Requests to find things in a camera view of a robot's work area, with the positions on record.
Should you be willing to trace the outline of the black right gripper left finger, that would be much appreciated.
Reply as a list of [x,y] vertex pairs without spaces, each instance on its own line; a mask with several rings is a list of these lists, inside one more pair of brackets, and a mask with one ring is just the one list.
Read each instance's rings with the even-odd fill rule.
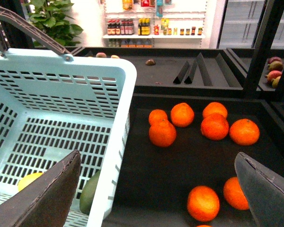
[[72,151],[0,205],[0,227],[64,226],[80,175],[80,153]]

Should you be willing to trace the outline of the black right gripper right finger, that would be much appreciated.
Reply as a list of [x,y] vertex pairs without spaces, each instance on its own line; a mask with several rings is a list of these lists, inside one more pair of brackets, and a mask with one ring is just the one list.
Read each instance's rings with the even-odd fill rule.
[[284,227],[284,177],[243,152],[234,167],[256,225]]

